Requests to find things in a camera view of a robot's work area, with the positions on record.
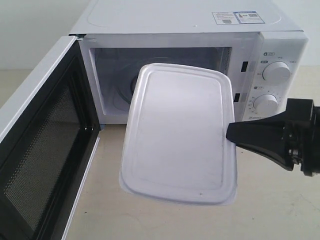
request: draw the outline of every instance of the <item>white microwave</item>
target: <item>white microwave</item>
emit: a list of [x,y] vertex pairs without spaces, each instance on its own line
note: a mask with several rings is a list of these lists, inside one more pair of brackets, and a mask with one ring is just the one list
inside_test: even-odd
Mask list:
[[276,114],[308,38],[268,0],[94,0],[0,109],[0,239],[65,238],[100,125],[152,63],[219,71],[236,121]]

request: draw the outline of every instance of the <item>power knob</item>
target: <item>power knob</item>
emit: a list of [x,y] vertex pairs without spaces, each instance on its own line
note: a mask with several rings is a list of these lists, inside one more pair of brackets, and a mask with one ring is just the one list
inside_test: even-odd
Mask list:
[[268,82],[285,82],[291,76],[288,65],[282,61],[276,61],[269,64],[263,71],[262,77]]
[[259,96],[254,102],[253,107],[258,114],[264,117],[272,116],[278,109],[278,101],[275,96],[271,94],[265,94]]

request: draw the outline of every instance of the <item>microwave top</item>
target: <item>microwave top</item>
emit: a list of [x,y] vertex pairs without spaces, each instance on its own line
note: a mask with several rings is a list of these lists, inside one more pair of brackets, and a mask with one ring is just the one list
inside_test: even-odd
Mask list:
[[302,29],[271,0],[92,0],[70,34],[278,31]]

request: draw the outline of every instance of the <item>plastic container lid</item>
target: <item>plastic container lid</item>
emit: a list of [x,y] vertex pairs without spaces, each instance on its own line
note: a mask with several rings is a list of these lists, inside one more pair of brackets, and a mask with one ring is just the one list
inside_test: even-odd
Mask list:
[[236,197],[230,79],[204,68],[153,63],[138,76],[119,182],[129,193],[194,205]]

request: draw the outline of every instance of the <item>barcode sticker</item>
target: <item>barcode sticker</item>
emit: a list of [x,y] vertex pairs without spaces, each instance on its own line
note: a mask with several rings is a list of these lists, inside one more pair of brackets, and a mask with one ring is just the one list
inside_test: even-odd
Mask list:
[[264,24],[256,11],[235,11],[234,15],[240,24]]
[[213,12],[212,15],[218,25],[240,24],[233,12]]

